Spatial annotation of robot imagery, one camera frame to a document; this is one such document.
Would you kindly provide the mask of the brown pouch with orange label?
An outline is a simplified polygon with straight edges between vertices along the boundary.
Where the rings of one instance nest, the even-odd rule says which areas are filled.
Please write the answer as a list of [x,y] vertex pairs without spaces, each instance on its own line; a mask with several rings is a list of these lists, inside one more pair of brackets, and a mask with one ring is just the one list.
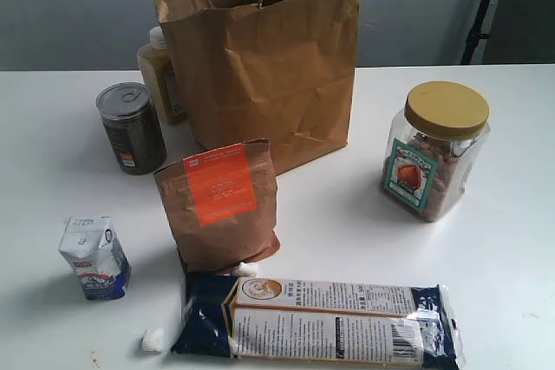
[[269,140],[198,153],[153,177],[185,271],[225,274],[279,250]]

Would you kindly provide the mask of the long blue noodle package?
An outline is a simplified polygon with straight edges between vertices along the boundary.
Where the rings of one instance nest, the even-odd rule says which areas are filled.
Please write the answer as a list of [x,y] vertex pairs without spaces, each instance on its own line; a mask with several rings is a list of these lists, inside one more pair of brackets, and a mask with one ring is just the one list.
[[460,369],[460,330],[441,285],[189,274],[174,354]]

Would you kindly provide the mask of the small white blue milk carton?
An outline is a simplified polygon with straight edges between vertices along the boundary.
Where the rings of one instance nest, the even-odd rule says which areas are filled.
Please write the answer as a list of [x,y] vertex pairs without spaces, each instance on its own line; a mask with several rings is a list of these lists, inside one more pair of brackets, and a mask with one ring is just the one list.
[[115,300],[126,294],[131,266],[110,217],[70,217],[58,251],[86,299]]

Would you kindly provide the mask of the brown paper shopping bag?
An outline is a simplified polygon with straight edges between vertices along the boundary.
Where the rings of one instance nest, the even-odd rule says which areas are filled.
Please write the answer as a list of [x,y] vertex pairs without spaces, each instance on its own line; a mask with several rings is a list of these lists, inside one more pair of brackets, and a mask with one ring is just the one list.
[[348,142],[361,0],[154,0],[195,139],[277,173]]

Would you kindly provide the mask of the dark can with pull-tab lid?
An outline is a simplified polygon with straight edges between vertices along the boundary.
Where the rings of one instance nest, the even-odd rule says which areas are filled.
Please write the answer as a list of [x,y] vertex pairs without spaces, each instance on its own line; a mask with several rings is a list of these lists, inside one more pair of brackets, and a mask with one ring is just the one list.
[[167,150],[153,101],[145,85],[118,83],[95,100],[119,167],[130,175],[157,170]]

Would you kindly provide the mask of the yellow juice bottle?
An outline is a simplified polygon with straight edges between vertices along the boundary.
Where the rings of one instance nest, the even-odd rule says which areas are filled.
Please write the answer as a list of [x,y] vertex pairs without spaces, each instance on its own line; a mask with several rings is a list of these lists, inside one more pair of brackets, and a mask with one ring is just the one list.
[[137,51],[137,62],[161,121],[174,125],[186,118],[173,65],[160,26],[149,31],[149,43]]

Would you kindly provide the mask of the clear nut jar yellow lid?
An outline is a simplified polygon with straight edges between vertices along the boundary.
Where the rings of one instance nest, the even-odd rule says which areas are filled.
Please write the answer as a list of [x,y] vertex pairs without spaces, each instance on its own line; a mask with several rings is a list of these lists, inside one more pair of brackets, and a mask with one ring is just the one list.
[[413,215],[435,222],[466,190],[490,132],[490,108],[474,89],[452,81],[413,87],[392,119],[381,188]]

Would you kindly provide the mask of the white foam peanut near pouch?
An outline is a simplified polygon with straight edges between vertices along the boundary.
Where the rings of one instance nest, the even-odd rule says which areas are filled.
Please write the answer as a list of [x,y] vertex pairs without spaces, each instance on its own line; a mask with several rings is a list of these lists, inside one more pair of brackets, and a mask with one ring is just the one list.
[[231,276],[236,277],[257,277],[259,273],[259,266],[257,263],[244,263],[241,262],[236,266],[232,272]]

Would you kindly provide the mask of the white foam peanut front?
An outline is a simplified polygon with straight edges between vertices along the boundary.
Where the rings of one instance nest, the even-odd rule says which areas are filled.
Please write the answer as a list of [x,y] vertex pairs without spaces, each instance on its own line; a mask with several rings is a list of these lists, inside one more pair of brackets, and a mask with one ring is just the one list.
[[141,340],[141,349],[148,353],[160,354],[165,348],[165,338],[163,328],[147,329]]

